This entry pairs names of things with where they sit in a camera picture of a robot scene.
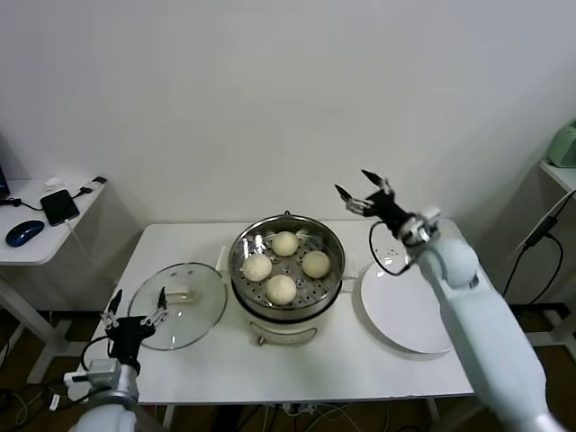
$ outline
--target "glass lid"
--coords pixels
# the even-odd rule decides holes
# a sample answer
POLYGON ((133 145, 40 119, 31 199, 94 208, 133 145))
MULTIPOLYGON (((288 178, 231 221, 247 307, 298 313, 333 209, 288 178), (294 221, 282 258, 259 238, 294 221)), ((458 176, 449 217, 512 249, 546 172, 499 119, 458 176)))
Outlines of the glass lid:
POLYGON ((227 291, 220 274, 202 263, 176 264, 160 270, 134 294, 128 316, 149 315, 165 289, 168 316, 144 347, 168 351, 203 338, 220 320, 227 291))

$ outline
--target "table leg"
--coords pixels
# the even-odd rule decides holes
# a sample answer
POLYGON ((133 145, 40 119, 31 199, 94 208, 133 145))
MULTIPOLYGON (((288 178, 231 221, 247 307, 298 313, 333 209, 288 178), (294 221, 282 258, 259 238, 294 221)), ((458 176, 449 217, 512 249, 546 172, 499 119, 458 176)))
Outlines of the table leg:
POLYGON ((10 284, 0 277, 0 304, 22 325, 46 344, 28 375, 28 383, 42 382, 54 357, 79 357, 85 342, 68 342, 64 338, 70 321, 61 321, 53 328, 10 284))
POLYGON ((18 342, 18 339, 22 335, 23 331, 24 326, 22 324, 19 324, 14 333, 8 339, 8 344, 5 345, 4 348, 2 348, 2 351, 0 351, 0 362, 3 362, 4 359, 10 355, 10 351, 14 349, 14 346, 16 345, 16 342, 18 342))
POLYGON ((136 421, 138 423, 138 430, 142 432, 168 432, 169 429, 160 426, 157 421, 155 421, 140 405, 134 404, 130 407, 130 410, 136 415, 136 421))
MULTIPOLYGON (((72 321, 62 320, 56 326, 56 331, 65 334, 70 324, 72 324, 72 321)), ((28 375, 28 383, 41 383, 55 357, 80 357, 85 346, 86 342, 66 342, 63 347, 46 345, 28 375)))
POLYGON ((554 327, 551 331, 526 333, 533 347, 564 347, 576 362, 576 313, 562 319, 555 310, 545 310, 544 316, 554 327))
POLYGON ((58 333, 12 286, 0 277, 0 304, 45 344, 64 346, 58 333))
POLYGON ((484 408, 484 404, 479 400, 470 398, 469 400, 461 402, 460 405, 448 412, 448 414, 440 420, 435 421, 430 427, 429 432, 452 432, 480 411, 484 410, 484 408))
POLYGON ((164 414, 164 420, 162 421, 162 426, 166 430, 170 430, 172 427, 172 418, 174 417, 175 405, 166 405, 166 413, 164 414))

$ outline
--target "smartphone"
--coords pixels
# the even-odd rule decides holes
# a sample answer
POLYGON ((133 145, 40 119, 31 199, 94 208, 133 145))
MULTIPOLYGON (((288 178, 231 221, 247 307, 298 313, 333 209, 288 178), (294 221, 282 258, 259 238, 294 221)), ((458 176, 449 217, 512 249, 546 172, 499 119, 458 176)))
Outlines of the smartphone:
POLYGON ((80 214, 70 192, 66 189, 44 196, 40 199, 40 204, 46 213, 48 223, 53 227, 80 214))

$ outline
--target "cable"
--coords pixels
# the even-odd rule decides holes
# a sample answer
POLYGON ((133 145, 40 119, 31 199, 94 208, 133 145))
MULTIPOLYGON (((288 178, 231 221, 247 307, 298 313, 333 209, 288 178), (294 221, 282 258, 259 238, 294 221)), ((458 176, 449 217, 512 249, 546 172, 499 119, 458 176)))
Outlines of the cable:
POLYGON ((546 214, 538 221, 538 223, 532 228, 532 230, 528 233, 528 235, 520 242, 517 244, 517 246, 514 248, 514 250, 508 255, 506 256, 506 258, 504 258, 502 260, 502 262, 500 263, 500 265, 496 268, 496 270, 494 271, 494 273, 497 273, 498 271, 501 270, 501 268, 518 252, 518 250, 520 248, 522 248, 524 246, 524 244, 526 243, 526 240, 528 240, 530 238, 530 236, 532 236, 532 234, 534 233, 534 231, 536 231, 536 229, 540 226, 540 224, 554 211, 556 210, 556 207, 558 207, 558 205, 562 202, 564 202, 562 208, 556 213, 556 217, 558 217, 558 215, 560 214, 560 212, 562 210, 564 210, 564 206, 566 205, 566 203, 570 200, 570 198, 572 198, 572 196, 576 193, 576 189, 572 189, 569 192, 565 193, 564 196, 562 198, 560 198, 555 205, 552 206, 552 208, 546 212, 546 214))
POLYGON ((250 421, 250 419, 254 417, 258 410, 260 410, 260 405, 255 407, 252 412, 250 412, 250 414, 248 414, 248 416, 242 420, 242 423, 240 423, 240 426, 236 429, 236 432, 240 432, 240 430, 242 430, 242 428, 250 421))
POLYGON ((388 407, 386 407, 386 424, 384 425, 384 429, 382 432, 388 432, 388 426, 390 425, 390 412, 388 411, 388 407))
POLYGON ((566 200, 564 201, 564 204, 562 204, 562 207, 560 207, 560 210, 556 212, 556 214, 554 215, 555 218, 558 218, 558 216, 560 216, 560 213, 563 212, 564 207, 566 207, 566 204, 568 203, 568 201, 572 198, 572 196, 574 195, 574 193, 576 193, 576 189, 574 189, 573 191, 570 192, 568 198, 566 198, 566 200))
MULTIPOLYGON (((327 403, 327 405, 330 405, 330 406, 333 407, 333 408, 335 408, 335 407, 338 406, 338 405, 334 405, 334 404, 332 404, 332 403, 327 403)), ((349 408, 350 408, 350 405, 352 405, 352 403, 347 403, 347 404, 345 404, 345 405, 342 405, 340 408, 341 408, 342 410, 345 410, 346 412, 348 412, 348 410, 349 410, 349 408)), ((324 419, 326 419, 327 421, 332 421, 332 422, 334 422, 334 421, 339 421, 339 420, 342 419, 343 417, 344 417, 344 416, 342 415, 342 413, 338 413, 338 415, 337 415, 336 417, 328 417, 328 415, 326 415, 326 416, 324 417, 324 419)))
POLYGON ((504 291, 502 292, 502 297, 506 297, 506 294, 508 293, 508 289, 510 288, 510 283, 512 282, 512 278, 514 277, 514 273, 518 269, 518 264, 520 264, 520 260, 522 259, 522 257, 524 256, 524 254, 526 253, 527 250, 528 250, 528 247, 524 246, 522 248, 522 251, 520 252, 520 254, 517 256, 516 262, 514 263, 514 267, 512 267, 512 271, 510 272, 510 276, 508 276, 508 280, 506 281, 506 288, 504 288, 504 291))
POLYGON ((36 212, 42 212, 42 209, 38 209, 38 208, 36 208, 36 207, 32 207, 31 205, 27 204, 26 202, 23 202, 22 205, 23 205, 24 207, 28 207, 30 210, 34 210, 34 211, 36 211, 36 212))
POLYGON ((354 429, 356 430, 356 432, 362 432, 362 430, 360 429, 360 427, 358 427, 358 425, 352 420, 352 418, 348 415, 347 412, 345 412, 343 409, 341 409, 340 407, 337 407, 335 405, 330 405, 327 403, 319 403, 318 404, 319 407, 333 407, 330 411, 326 411, 324 413, 322 413, 318 418, 316 418, 311 425, 309 425, 308 427, 306 427, 306 429, 304 430, 304 432, 310 432, 322 419, 324 419, 326 417, 327 414, 331 413, 331 412, 335 412, 335 411, 340 411, 342 414, 344 414, 344 417, 347 418, 347 420, 350 422, 350 424, 354 427, 354 429))
POLYGON ((42 212, 43 210, 33 207, 27 204, 26 202, 23 202, 22 198, 8 198, 7 200, 0 200, 0 205, 12 205, 13 207, 20 207, 21 205, 23 205, 24 207, 28 207, 29 209, 34 210, 36 212, 42 212))
POLYGON ((384 222, 382 222, 381 220, 377 221, 372 227, 370 227, 370 232, 368 233, 368 246, 370 246, 370 252, 372 253, 372 257, 374 258, 374 261, 376 262, 376 264, 384 271, 386 272, 388 275, 390 276, 400 276, 402 273, 404 273, 406 270, 408 270, 410 268, 410 264, 406 264, 398 273, 394 273, 391 272, 390 270, 388 270, 386 267, 384 267, 384 265, 380 262, 380 260, 378 259, 378 256, 376 256, 376 252, 374 251, 374 245, 372 243, 372 236, 374 234, 374 229, 378 226, 384 224, 384 222))
POLYGON ((64 223, 66 223, 66 226, 68 227, 68 229, 70 230, 70 233, 72 234, 72 236, 74 237, 74 239, 76 240, 76 243, 78 244, 78 247, 80 248, 80 250, 82 251, 82 253, 84 254, 84 256, 86 257, 86 259, 88 260, 88 262, 92 265, 92 267, 94 268, 94 270, 97 270, 98 267, 96 265, 96 263, 93 261, 92 257, 88 254, 88 252, 86 252, 86 249, 84 249, 84 246, 82 245, 82 241, 80 241, 80 237, 76 234, 76 232, 74 231, 74 227, 72 226, 72 224, 70 223, 70 220, 66 219, 64 220, 64 223))
POLYGON ((274 408, 274 415, 272 416, 272 421, 270 422, 270 426, 266 430, 266 432, 272 432, 272 427, 274 426, 274 422, 276 420, 276 416, 278 415, 278 405, 274 408))
POLYGON ((262 432, 266 432, 267 422, 268 422, 268 407, 266 407, 266 414, 264 415, 264 425, 262 426, 262 432))
POLYGON ((90 342, 88 342, 86 344, 86 346, 84 348, 82 348, 82 353, 80 354, 80 365, 82 366, 82 369, 84 369, 85 371, 88 370, 88 368, 86 367, 86 360, 84 359, 84 357, 86 356, 86 351, 88 350, 88 348, 91 347, 92 345, 94 345, 95 343, 100 342, 101 340, 105 340, 107 338, 108 338, 107 336, 97 337, 96 339, 93 339, 90 342))
POLYGON ((550 288, 550 286, 554 282, 554 279, 558 275, 558 272, 560 272, 560 267, 562 267, 562 262, 564 260, 564 248, 562 247, 562 243, 560 243, 560 241, 558 241, 558 238, 556 238, 550 233, 546 234, 546 237, 551 241, 553 241, 554 243, 556 243, 556 246, 558 246, 558 251, 560 252, 560 256, 558 257, 558 265, 556 266, 556 270, 554 270, 552 277, 546 284, 546 287, 529 304, 536 303, 538 300, 540 300, 540 297, 542 297, 548 291, 548 288, 550 288))
POLYGON ((5 350, 4 358, 2 359, 2 363, 0 363, 0 372, 2 372, 2 368, 4 367, 4 365, 6 364, 6 360, 8 359, 8 352, 10 351, 10 338, 8 337, 8 333, 6 333, 4 327, 0 326, 0 331, 2 331, 2 336, 6 341, 6 343, 4 344, 4 350, 5 350))
POLYGON ((103 279, 103 281, 105 281, 107 284, 111 284, 112 286, 115 286, 114 281, 109 276, 103 274, 100 271, 100 269, 96 265, 96 262, 92 259, 90 254, 88 254, 88 252, 86 251, 86 249, 82 245, 82 240, 80 240, 80 237, 76 234, 76 231, 74 230, 74 227, 72 226, 72 223, 70 223, 70 220, 64 220, 64 223, 66 223, 66 226, 68 227, 68 229, 70 230, 70 233, 72 234, 72 237, 74 237, 74 240, 78 244, 80 251, 85 256, 85 258, 88 260, 88 262, 90 263, 90 266, 92 266, 92 268, 94 269, 96 274, 98 276, 100 276, 103 279))

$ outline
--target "computer mouse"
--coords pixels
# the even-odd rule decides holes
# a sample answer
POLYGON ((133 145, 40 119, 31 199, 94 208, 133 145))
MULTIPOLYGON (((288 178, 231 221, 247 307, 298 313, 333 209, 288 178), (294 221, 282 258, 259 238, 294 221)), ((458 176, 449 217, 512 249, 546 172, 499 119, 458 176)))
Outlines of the computer mouse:
POLYGON ((27 220, 8 231, 6 243, 13 248, 18 248, 28 240, 36 237, 42 230, 44 230, 44 222, 41 220, 27 220))

